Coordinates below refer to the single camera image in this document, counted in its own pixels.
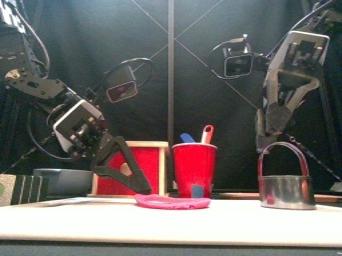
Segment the wooden box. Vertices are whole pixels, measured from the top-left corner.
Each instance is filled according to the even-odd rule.
[[[168,190],[168,157],[169,143],[158,141],[127,141],[136,160],[153,187],[153,194],[165,195]],[[118,153],[110,164],[118,171],[126,172],[127,163],[122,153]],[[136,192],[111,178],[94,174],[93,196],[134,195]]]

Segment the metal pole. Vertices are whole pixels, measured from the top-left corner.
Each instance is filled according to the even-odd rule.
[[[169,0],[169,120],[168,120],[168,140],[170,146],[174,145],[174,53],[176,53],[176,36],[174,36],[174,0]]]

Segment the blue object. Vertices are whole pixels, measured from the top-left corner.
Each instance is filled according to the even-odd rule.
[[[202,198],[205,196],[205,190],[204,187],[198,185],[193,185],[192,187],[192,197],[193,198]]]
[[[196,140],[188,133],[181,134],[181,139],[184,140],[185,143],[194,143]]]

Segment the red panel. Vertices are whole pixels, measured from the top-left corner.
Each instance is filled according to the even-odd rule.
[[[160,148],[133,147],[136,160],[153,186],[153,193],[160,194]],[[110,166],[118,171],[126,163],[122,153],[118,153]],[[134,195],[136,192],[111,178],[98,179],[98,195]]]

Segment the gray container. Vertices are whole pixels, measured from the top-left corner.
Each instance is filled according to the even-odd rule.
[[[264,176],[264,155],[277,146],[285,146],[297,154],[301,164],[303,175],[270,175]],[[288,142],[270,144],[260,155],[258,180],[262,207],[315,210],[316,199],[312,187],[312,177],[304,153]]]
[[[91,171],[42,168],[34,170],[34,176],[49,178],[49,196],[83,196],[91,191]]]

